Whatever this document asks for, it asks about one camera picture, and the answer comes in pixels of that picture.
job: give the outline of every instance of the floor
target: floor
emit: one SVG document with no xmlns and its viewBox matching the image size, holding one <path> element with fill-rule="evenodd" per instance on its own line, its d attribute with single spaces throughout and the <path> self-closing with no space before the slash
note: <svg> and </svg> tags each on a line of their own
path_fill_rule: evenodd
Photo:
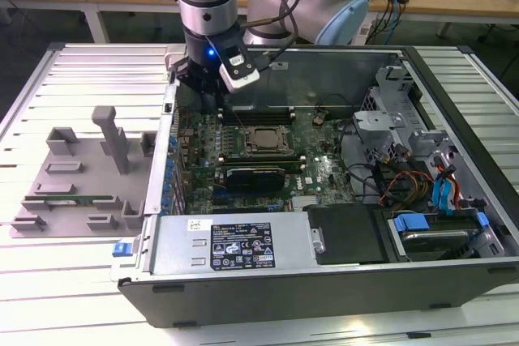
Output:
<svg viewBox="0 0 519 346">
<path fill-rule="evenodd" d="M 48 42 L 92 42 L 88 27 L 79 12 L 29 11 L 24 18 L 12 15 L 12 24 L 0 26 L 0 119 L 31 75 L 45 52 Z M 161 15 L 161 30 L 155 29 L 151 14 L 105 13 L 109 36 L 114 43 L 182 42 L 179 15 Z M 445 38 L 436 36 L 437 23 L 402 21 L 390 40 L 391 45 L 468 45 L 500 77 L 507 63 L 519 52 L 519 30 L 510 26 L 494 29 L 485 43 L 478 37 L 486 25 L 453 24 Z M 383 36 L 376 39 L 381 44 Z M 519 60 L 502 78 L 504 84 L 519 96 Z"/>
</svg>

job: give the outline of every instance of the blue tab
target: blue tab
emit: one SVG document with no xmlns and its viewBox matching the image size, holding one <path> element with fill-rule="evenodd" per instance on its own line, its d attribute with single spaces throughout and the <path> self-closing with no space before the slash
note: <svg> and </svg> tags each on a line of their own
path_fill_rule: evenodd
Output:
<svg viewBox="0 0 519 346">
<path fill-rule="evenodd" d="M 112 251 L 112 257 L 131 257 L 131 243 L 118 242 L 114 245 L 114 251 Z"/>
<path fill-rule="evenodd" d="M 434 186 L 432 187 L 432 205 L 438 207 L 440 204 L 440 189 L 441 189 L 441 180 L 436 180 Z"/>
<path fill-rule="evenodd" d="M 490 222 L 488 221 L 488 218 L 484 212 L 478 212 L 478 222 L 481 225 L 481 227 L 487 227 L 488 225 L 490 225 Z"/>
<path fill-rule="evenodd" d="M 323 27 L 315 39 L 316 45 L 348 45 L 367 14 L 367 0 L 346 3 Z"/>
<path fill-rule="evenodd" d="M 429 229 L 424 214 L 400 214 L 393 220 L 398 232 Z"/>
<path fill-rule="evenodd" d="M 453 184 L 450 181 L 445 180 L 444 185 L 441 187 L 440 194 L 440 210 L 443 210 L 447 213 L 447 215 L 452 215 L 453 210 L 448 207 L 448 195 L 451 193 L 451 189 Z"/>
</svg>

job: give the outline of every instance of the aluminum extrusion table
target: aluminum extrusion table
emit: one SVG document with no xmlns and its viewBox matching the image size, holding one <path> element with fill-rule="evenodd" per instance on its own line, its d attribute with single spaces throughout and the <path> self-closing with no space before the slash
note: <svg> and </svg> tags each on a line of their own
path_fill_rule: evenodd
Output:
<svg viewBox="0 0 519 346">
<path fill-rule="evenodd" d="M 175 49 L 181 58 L 184 45 Z M 474 55 L 456 48 L 417 49 L 519 190 L 517 102 Z M 1 221 L 17 212 L 46 156 L 53 126 L 97 137 L 93 107 L 114 105 L 127 137 L 157 129 L 168 83 L 164 52 L 165 45 L 67 45 L 45 54 L 0 125 Z M 425 109 L 433 113 L 431 106 Z M 420 340 L 426 345 L 519 340 L 519 284 L 456 309 L 160 330 L 110 280 L 117 238 L 13 240 L 8 229 L 0 227 L 0 344 L 400 345 L 417 342 L 411 332 L 431 334 Z"/>
</svg>

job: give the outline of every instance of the green circuit board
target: green circuit board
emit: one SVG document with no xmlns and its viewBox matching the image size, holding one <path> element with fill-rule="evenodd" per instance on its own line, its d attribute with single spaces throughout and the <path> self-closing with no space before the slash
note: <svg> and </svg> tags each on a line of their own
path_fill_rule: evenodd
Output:
<svg viewBox="0 0 519 346">
<path fill-rule="evenodd" d="M 313 126 L 315 111 L 296 110 L 295 121 L 288 126 L 223 126 L 214 115 L 193 113 L 181 121 L 179 138 L 182 145 L 184 177 L 191 184 L 187 187 L 187 214 L 202 215 L 235 211 L 293 211 L 294 196 L 313 195 L 321 204 L 354 201 L 354 192 L 346 181 L 333 140 L 337 137 L 338 121 L 324 122 Z M 254 151 L 247 146 L 244 133 L 251 128 L 273 131 L 285 140 L 282 151 L 263 149 L 261 156 L 270 160 L 241 162 L 241 168 L 268 168 L 279 166 L 285 169 L 285 185 L 282 190 L 270 194 L 233 194 L 225 188 L 223 177 L 233 163 L 221 166 L 222 155 L 232 160 L 243 158 Z M 281 156 L 295 162 L 276 161 Z"/>
</svg>

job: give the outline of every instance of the black sticker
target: black sticker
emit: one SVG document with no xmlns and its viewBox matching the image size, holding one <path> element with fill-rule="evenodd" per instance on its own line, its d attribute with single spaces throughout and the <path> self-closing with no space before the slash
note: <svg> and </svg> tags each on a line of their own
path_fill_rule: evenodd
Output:
<svg viewBox="0 0 519 346">
<path fill-rule="evenodd" d="M 215 271 L 276 267 L 270 223 L 213 224 L 211 268 Z"/>
</svg>

